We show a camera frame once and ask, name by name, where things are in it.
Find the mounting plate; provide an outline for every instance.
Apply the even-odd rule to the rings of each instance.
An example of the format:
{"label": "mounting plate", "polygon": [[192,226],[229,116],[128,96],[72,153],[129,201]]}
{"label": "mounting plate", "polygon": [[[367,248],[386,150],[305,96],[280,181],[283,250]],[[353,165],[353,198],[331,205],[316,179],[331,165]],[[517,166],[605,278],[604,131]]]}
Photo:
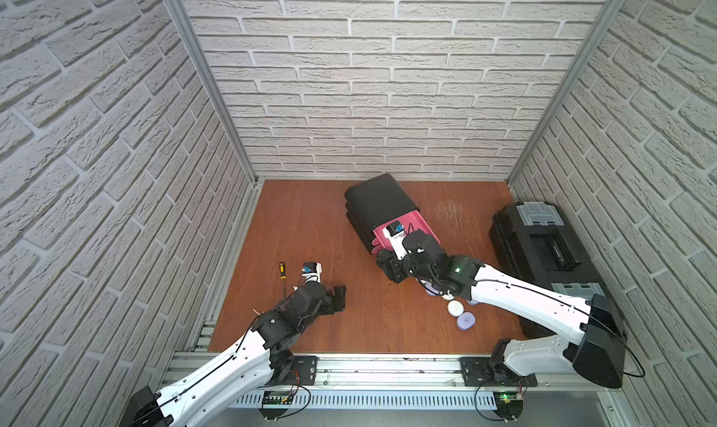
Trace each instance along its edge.
{"label": "mounting plate", "polygon": [[[460,373],[463,376],[463,383],[467,387],[477,387],[492,380],[491,374],[488,372],[488,362],[490,357],[461,357]],[[525,377],[528,380],[529,387],[538,386],[538,380],[535,374]]]}
{"label": "mounting plate", "polygon": [[[314,384],[316,381],[316,363],[318,363],[318,357],[315,355],[294,356],[294,360],[291,362],[291,368],[294,368],[299,372],[301,385],[309,386]],[[277,385],[293,385],[295,383],[296,375],[293,372],[290,372],[289,376]]]}
{"label": "mounting plate", "polygon": [[273,421],[286,413],[294,402],[294,396],[290,391],[265,390],[262,393],[260,396],[262,404],[259,407],[259,413],[264,416],[265,421]]}

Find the black bracket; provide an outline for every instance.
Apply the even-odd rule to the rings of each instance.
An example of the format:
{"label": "black bracket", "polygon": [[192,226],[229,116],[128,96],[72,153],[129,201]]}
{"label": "black bracket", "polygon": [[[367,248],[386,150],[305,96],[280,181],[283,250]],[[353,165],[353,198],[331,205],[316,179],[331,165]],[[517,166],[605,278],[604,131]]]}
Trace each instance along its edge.
{"label": "black bracket", "polygon": [[293,401],[294,397],[289,390],[265,390],[259,413],[265,421],[273,421],[286,413]]}
{"label": "black bracket", "polygon": [[[296,369],[299,373],[302,386],[313,385],[316,381],[316,365],[318,357],[315,355],[295,355],[291,361],[291,368]],[[289,372],[287,378],[276,385],[294,385],[296,383],[296,374],[293,370]]]}
{"label": "black bracket", "polygon": [[[494,379],[493,372],[488,365],[490,361],[489,357],[461,357],[460,358],[460,373],[463,376],[463,384],[467,387],[478,387],[485,385],[488,382],[492,382]],[[522,385],[525,385],[525,381],[528,381],[529,387],[538,386],[538,380],[535,374],[527,375],[523,378]]]}
{"label": "black bracket", "polygon": [[346,308],[346,286],[334,286],[331,295],[331,306],[335,312],[343,312]]}
{"label": "black bracket", "polygon": [[157,404],[159,397],[161,393],[152,393],[148,386],[139,389],[130,397],[119,425],[168,427],[174,422],[174,417],[172,415],[164,417]]}

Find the white knob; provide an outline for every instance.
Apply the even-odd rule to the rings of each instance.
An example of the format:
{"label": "white knob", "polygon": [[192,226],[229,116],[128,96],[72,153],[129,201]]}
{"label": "white knob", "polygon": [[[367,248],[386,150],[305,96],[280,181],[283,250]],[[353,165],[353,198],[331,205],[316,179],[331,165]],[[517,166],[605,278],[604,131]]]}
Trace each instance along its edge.
{"label": "white knob", "polygon": [[448,303],[448,313],[453,316],[460,316],[463,313],[463,304],[460,301],[451,301]]}

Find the white robotic arm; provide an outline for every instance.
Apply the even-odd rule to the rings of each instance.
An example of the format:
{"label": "white robotic arm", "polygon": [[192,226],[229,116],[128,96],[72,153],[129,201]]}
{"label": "white robotic arm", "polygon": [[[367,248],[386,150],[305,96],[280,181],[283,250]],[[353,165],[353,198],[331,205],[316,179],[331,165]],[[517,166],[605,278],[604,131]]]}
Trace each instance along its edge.
{"label": "white robotic arm", "polygon": [[326,290],[321,265],[304,264],[296,291],[257,316],[246,333],[200,369],[152,394],[144,387],[131,398],[120,427],[200,427],[256,387],[287,380],[299,335],[320,315],[345,307],[345,287]]}
{"label": "white robotic arm", "polygon": [[273,375],[264,338],[249,331],[200,369],[160,389],[157,404],[173,425],[200,427]]}
{"label": "white robotic arm", "polygon": [[602,295],[591,301],[520,281],[467,256],[449,256],[435,237],[402,225],[384,232],[394,251],[381,250],[376,262],[393,282],[408,277],[430,283],[444,298],[462,297],[498,306],[555,333],[534,340],[500,340],[491,366],[505,383],[534,372],[572,373],[605,387],[623,384],[625,344],[617,307]]}

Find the white brick wall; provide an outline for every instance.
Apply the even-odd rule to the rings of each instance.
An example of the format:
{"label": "white brick wall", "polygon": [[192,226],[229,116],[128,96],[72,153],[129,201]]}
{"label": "white brick wall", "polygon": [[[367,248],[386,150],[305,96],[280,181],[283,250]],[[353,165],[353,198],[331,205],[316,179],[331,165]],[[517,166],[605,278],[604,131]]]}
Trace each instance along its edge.
{"label": "white brick wall", "polygon": [[603,1],[184,5],[257,174],[502,180]]}
{"label": "white brick wall", "polygon": [[0,426],[157,388],[247,186],[207,100],[161,0],[0,0]]}
{"label": "white brick wall", "polygon": [[641,425],[717,423],[717,0],[628,0],[513,184],[555,202],[647,370]]}

